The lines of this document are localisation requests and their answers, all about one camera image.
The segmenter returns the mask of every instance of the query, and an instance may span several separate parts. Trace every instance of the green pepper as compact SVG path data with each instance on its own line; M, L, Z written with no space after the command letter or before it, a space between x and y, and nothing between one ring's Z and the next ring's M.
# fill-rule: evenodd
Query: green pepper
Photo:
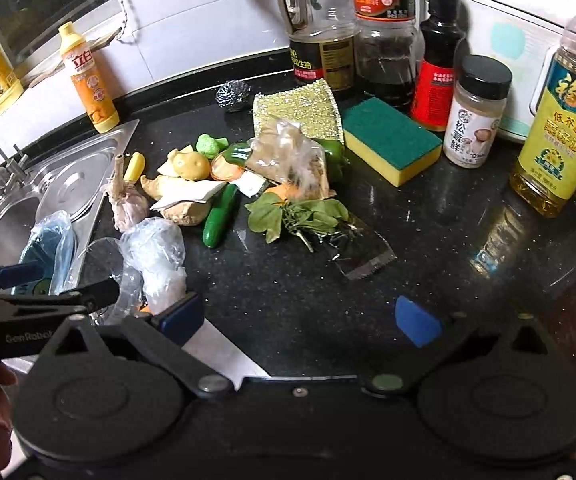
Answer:
M228 184L216 197L205 224L203 225L203 244L214 249L223 238L228 222L237 206L239 188L236 184Z
M226 159L226 162L236 164L237 166L241 166L241 168L245 166L245 161L250 158L250 155L252 155L252 148L247 142L231 144L226 148L226 151L223 152L223 158Z
M325 152L325 172L329 182L338 182L343 178L343 167L347 164L345 159L345 146L343 142L331 139L314 139Z

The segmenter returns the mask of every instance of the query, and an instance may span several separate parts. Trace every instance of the stainless steel sink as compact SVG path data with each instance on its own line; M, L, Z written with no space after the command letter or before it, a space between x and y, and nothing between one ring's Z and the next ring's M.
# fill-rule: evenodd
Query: stainless steel sink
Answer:
M58 181L59 175L64 168L73 168L73 165L78 163L77 171L69 177L66 186L80 189L77 187L77 179L85 180L85 173L88 173L88 180L90 174L94 180L87 183L93 189L90 200L85 203L85 210L72 224L76 235L76 252L72 260L75 264L71 269L71 276L74 283L78 283L83 260L78 256L88 245L103 203L103 184L112 176L114 156L124 152L137 124L138 120L122 124L107 134L80 142L26 170L29 176L26 184L0 197L0 266L19 262L30 231L36 223L39 204L41 211L45 211L46 201L41 201L49 194L55 196L56 200L48 210L59 208L59 197L62 196L63 188L63 184Z

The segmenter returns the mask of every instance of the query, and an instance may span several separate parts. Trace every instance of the sponge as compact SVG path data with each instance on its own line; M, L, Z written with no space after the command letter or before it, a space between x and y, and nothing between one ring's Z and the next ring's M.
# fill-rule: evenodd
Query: sponge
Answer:
M442 142L412 119L373 97L343 117L348 149L393 186L401 186L434 164Z

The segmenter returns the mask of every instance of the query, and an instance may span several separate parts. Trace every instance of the white label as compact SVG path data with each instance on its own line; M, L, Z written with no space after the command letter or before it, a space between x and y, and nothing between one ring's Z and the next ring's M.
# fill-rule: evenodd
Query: white label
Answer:
M469 168L481 166L495 140L499 119L478 115L452 100L444 151Z
M94 67L94 57L87 44L83 43L64 56L63 64L69 75L79 75Z

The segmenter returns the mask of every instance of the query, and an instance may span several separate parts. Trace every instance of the seasoning jar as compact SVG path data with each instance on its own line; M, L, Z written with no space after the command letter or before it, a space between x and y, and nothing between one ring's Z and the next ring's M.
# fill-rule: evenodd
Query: seasoning jar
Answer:
M513 73L491 57L463 58L444 136L444 153L462 168L478 168L488 157L504 113Z

